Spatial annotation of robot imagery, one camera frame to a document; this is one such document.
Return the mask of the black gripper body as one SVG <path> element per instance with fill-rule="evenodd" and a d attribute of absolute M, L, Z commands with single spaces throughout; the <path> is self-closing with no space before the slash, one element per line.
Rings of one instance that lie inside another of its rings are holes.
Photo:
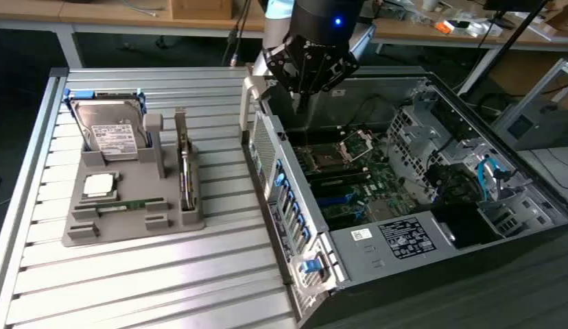
<path fill-rule="evenodd" d="M 306 55 L 351 51 L 350 39 L 359 20 L 362 1 L 295 1 L 287 38 L 302 79 Z"/>

